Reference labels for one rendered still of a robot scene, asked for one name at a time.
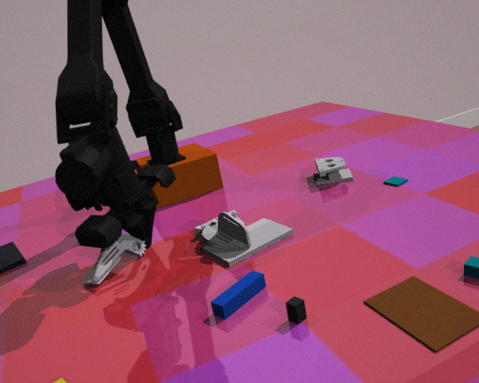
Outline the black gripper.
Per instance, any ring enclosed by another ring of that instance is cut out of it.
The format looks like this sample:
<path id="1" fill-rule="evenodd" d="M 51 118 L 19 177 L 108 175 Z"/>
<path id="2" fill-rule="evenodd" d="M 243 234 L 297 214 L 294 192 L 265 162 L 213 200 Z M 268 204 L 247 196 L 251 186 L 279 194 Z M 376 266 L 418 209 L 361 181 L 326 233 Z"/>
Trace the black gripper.
<path id="1" fill-rule="evenodd" d="M 167 165 L 146 165 L 137 174 L 137 160 L 128 159 L 110 170 L 100 189 L 104 195 L 102 206 L 109 207 L 105 215 L 91 215 L 75 232 L 83 247 L 111 247 L 121 236 L 122 230 L 152 245 L 152 233 L 158 199 L 148 194 L 155 183 L 168 188 L 176 177 Z"/>

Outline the blue rectangular block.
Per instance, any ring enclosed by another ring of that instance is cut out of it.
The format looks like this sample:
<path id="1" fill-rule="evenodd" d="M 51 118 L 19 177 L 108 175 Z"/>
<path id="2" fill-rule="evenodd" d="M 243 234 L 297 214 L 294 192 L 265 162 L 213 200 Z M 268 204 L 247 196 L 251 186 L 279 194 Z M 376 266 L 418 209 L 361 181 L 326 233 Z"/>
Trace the blue rectangular block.
<path id="1" fill-rule="evenodd" d="M 212 312 L 227 319 L 265 287 L 264 274 L 251 271 L 211 301 Z"/>

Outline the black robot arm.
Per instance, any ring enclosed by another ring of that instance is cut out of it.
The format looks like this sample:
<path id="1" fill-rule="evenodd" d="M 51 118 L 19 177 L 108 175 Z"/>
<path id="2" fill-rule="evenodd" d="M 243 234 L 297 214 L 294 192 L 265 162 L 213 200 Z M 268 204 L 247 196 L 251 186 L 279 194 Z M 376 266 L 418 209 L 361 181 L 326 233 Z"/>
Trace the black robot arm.
<path id="1" fill-rule="evenodd" d="M 57 142 L 69 145 L 60 152 L 55 181 L 75 211 L 102 211 L 100 186 L 129 155 L 116 126 L 113 80 L 104 68 L 101 16 L 129 87 L 129 123 L 136 138 L 146 136 L 148 142 L 148 164 L 186 159 L 179 154 L 174 134 L 183 126 L 166 90 L 152 79 L 128 0 L 67 3 L 67 64 L 57 79 L 55 105 Z M 79 124 L 87 125 L 69 128 Z"/>

